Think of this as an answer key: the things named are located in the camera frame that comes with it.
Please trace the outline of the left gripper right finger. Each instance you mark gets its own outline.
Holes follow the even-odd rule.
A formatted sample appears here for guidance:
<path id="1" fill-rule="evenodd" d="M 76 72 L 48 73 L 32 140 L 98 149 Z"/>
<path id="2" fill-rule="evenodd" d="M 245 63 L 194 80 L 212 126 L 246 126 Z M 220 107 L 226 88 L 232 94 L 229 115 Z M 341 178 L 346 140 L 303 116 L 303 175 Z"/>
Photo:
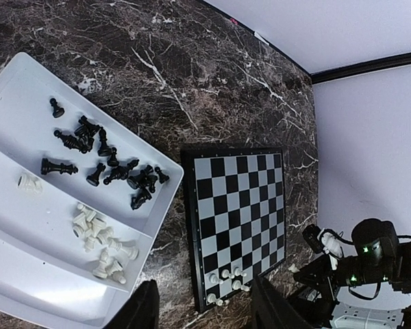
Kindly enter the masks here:
<path id="1" fill-rule="evenodd" d="M 266 279 L 256 276 L 251 287 L 251 328 L 313 329 Z"/>

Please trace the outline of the white rook corner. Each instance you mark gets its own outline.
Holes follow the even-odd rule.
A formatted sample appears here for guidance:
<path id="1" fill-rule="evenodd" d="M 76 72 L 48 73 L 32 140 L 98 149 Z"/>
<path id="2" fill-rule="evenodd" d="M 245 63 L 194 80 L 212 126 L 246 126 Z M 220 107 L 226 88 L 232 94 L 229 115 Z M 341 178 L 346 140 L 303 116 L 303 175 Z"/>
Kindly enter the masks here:
<path id="1" fill-rule="evenodd" d="M 216 304 L 217 306 L 222 306 L 224 304 L 223 300 L 218 298 L 214 293 L 208 294 L 206 301 L 209 304 Z"/>

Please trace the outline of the white plastic divided tray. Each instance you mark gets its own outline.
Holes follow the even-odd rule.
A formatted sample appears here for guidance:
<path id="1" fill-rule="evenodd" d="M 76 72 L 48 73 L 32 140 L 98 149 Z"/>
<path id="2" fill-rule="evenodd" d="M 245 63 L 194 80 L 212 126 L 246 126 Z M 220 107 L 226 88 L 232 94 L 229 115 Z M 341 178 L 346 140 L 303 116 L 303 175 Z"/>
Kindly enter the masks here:
<path id="1" fill-rule="evenodd" d="M 66 148 L 81 117 L 101 125 L 122 164 L 160 167 L 169 181 L 151 200 L 130 206 L 123 180 L 92 186 L 103 158 Z M 0 311 L 48 328 L 102 328 L 129 299 L 183 177 L 183 169 L 109 117 L 26 53 L 0 73 Z M 114 236 L 138 248 L 123 266 L 126 282 L 93 275 L 102 251 L 73 232 L 78 206 L 93 209 Z"/>

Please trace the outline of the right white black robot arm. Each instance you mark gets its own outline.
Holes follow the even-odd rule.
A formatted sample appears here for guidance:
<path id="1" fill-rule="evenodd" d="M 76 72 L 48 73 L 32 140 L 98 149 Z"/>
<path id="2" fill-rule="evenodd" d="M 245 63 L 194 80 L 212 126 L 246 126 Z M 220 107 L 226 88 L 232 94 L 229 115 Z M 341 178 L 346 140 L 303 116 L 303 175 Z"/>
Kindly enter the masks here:
<path id="1" fill-rule="evenodd" d="M 341 288 L 361 300 L 374 300 L 383 283 L 411 297 L 411 236 L 398 235 L 390 221 L 358 223 L 345 240 L 332 229 L 311 224 L 303 231 L 318 258 L 293 278 L 303 286 L 288 301 L 313 328 L 411 328 L 411 306 L 375 310 L 338 300 Z"/>

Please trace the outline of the white pawn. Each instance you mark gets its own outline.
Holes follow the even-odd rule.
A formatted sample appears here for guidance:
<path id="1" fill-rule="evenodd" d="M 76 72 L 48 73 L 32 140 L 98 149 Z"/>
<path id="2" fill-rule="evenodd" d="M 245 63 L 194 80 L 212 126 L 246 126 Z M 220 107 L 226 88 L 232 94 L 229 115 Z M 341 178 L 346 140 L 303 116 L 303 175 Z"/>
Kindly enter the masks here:
<path id="1" fill-rule="evenodd" d="M 208 281 L 209 281 L 211 284 L 223 284 L 223 280 L 220 279 L 219 276 L 216 275 L 215 273 L 211 273 L 211 274 L 208 276 Z"/>
<path id="2" fill-rule="evenodd" d="M 221 276 L 222 278 L 230 278 L 230 279 L 233 279 L 235 277 L 235 275 L 228 269 L 222 270 Z"/>

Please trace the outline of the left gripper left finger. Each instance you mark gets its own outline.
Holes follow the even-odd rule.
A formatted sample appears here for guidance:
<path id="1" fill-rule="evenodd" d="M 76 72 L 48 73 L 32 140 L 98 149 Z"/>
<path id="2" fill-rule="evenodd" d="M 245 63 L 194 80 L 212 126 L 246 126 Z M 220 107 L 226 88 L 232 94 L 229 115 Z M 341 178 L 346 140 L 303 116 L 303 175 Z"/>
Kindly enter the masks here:
<path id="1" fill-rule="evenodd" d="M 155 280 L 144 281 L 105 326 L 106 329 L 159 327 L 160 294 Z"/>

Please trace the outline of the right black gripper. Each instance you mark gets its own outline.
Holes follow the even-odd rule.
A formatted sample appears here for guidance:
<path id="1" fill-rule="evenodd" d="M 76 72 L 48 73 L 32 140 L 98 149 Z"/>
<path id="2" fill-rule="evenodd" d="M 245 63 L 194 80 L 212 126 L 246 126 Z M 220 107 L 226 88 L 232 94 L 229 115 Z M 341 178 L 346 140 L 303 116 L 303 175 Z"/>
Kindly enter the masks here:
<path id="1" fill-rule="evenodd" d="M 339 286 L 334 282 L 334 269 L 339 258 L 324 252 L 319 241 L 321 231 L 320 227 L 310 224 L 302 232 L 306 243 L 319 257 L 293 274 L 294 280 L 303 286 L 288 301 L 312 327 L 331 328 L 338 305 Z"/>

